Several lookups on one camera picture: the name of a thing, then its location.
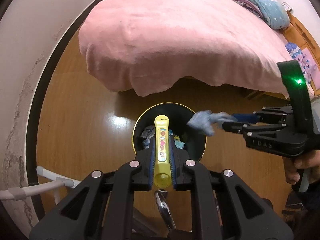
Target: gold rim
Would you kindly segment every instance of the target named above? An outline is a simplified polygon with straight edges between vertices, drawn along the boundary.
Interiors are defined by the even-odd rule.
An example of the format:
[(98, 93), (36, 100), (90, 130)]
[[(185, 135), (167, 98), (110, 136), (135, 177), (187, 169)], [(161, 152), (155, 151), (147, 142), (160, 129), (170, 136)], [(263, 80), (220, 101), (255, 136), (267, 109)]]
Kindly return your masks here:
[[(149, 111), (151, 108), (153, 108), (153, 107), (155, 107), (155, 106), (159, 106), (159, 105), (163, 105), (163, 104), (175, 104), (175, 105), (183, 106), (183, 107), (189, 109), (189, 110), (190, 110), (191, 112), (193, 112), (194, 114), (196, 113), (196, 112), (193, 111), (191, 108), (189, 108), (189, 107), (187, 107), (187, 106), (185, 106), (185, 105), (183, 105), (183, 104), (174, 103), (174, 102), (164, 102), (164, 103), (159, 103), (159, 104), (156, 104), (156, 105), (154, 105), (154, 106), (149, 107), (146, 111), (144, 111), (144, 112), (139, 116), (139, 118), (137, 119), (137, 121), (136, 121), (136, 123), (134, 124), (134, 127), (133, 127), (133, 131), (132, 131), (132, 142), (131, 142), (131, 143), (132, 143), (132, 148), (133, 148), (133, 151), (134, 151), (134, 154), (135, 154), (135, 155), (137, 155), (137, 152), (136, 152), (136, 150), (135, 150), (135, 148), (134, 148), (133, 135), (134, 135), (134, 130), (136, 129), (137, 123), (139, 122), (140, 118), (145, 114), (145, 112)], [(200, 159), (198, 160), (198, 162), (202, 159), (202, 157), (203, 157), (203, 155), (204, 155), (205, 148), (207, 147), (207, 136), (204, 135), (204, 138), (205, 138), (204, 149), (203, 149), (203, 153), (202, 153)]]

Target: light blue rag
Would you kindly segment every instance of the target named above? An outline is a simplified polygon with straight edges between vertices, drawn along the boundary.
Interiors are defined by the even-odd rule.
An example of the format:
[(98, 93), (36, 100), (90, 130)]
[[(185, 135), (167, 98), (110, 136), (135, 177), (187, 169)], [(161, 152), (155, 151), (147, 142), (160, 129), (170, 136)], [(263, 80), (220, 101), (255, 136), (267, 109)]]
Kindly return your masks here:
[(193, 115), (193, 117), (187, 122), (187, 125), (195, 130), (202, 131), (208, 136), (214, 135), (212, 128), (213, 123), (217, 123), (220, 128), (224, 122), (236, 122), (237, 119), (230, 114), (225, 112), (212, 113), (210, 110), (200, 111)]

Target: blue cloth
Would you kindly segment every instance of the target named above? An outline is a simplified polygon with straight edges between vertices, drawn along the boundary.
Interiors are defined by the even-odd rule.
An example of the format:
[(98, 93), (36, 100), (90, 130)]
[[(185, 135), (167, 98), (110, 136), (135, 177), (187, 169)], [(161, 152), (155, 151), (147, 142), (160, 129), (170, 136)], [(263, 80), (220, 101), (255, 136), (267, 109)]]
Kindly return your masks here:
[(279, 30), (290, 25), (290, 19), (284, 7), (277, 0), (255, 0), (265, 22), (271, 29)]
[(230, 114), (221, 112), (213, 114), (210, 110), (197, 112), (191, 117), (187, 125), (195, 130), (199, 130), (207, 136), (213, 136), (214, 130), (211, 126), (213, 123), (218, 123), (219, 127), (222, 128), (224, 122), (236, 122), (237, 119)]
[(256, 114), (233, 114), (234, 118), (238, 122), (248, 122), (248, 123), (257, 123), (259, 122), (259, 117)]
[(301, 49), (295, 43), (288, 42), (285, 48), (290, 53), (290, 56), (292, 57), (292, 59), (296, 59), (296, 57), (301, 54)]

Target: pillow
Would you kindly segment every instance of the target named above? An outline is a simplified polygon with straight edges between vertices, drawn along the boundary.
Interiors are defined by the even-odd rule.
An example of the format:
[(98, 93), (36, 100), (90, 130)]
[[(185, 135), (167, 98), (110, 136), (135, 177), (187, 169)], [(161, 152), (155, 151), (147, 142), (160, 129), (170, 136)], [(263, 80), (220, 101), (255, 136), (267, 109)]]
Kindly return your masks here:
[(277, 0), (256, 0), (256, 4), (270, 28), (279, 30), (290, 25), (286, 10)]

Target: wooden floor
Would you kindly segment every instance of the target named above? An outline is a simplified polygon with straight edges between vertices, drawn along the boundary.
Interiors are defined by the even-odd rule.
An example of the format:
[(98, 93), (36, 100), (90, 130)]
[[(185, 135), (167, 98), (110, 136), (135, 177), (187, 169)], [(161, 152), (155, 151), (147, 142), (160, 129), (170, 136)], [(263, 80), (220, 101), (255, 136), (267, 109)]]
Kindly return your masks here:
[[(96, 169), (116, 170), (135, 157), (131, 136), (137, 118), (148, 107), (166, 101), (184, 104), (194, 111), (210, 109), (231, 114), (286, 104), (269, 96), (248, 101), (236, 87), (211, 87), (191, 79), (181, 79), (169, 90), (147, 97), (138, 97), (134, 90), (109, 92), (87, 74), (76, 32), (45, 96), (38, 129), (37, 164), (78, 180)], [(284, 208), (290, 186), (284, 179), (281, 158), (247, 149), (241, 135), (216, 130), (215, 136), (208, 138), (201, 162), (213, 171), (232, 169), (257, 194), (270, 199), (278, 214)], [(61, 194), (66, 194), (66, 190), (61, 190)], [(53, 194), (43, 194), (42, 200), (46, 212), (49, 211), (54, 205)], [(191, 230), (188, 192), (169, 192), (168, 203), (177, 228)], [(137, 192), (134, 206), (165, 230), (152, 192)]]

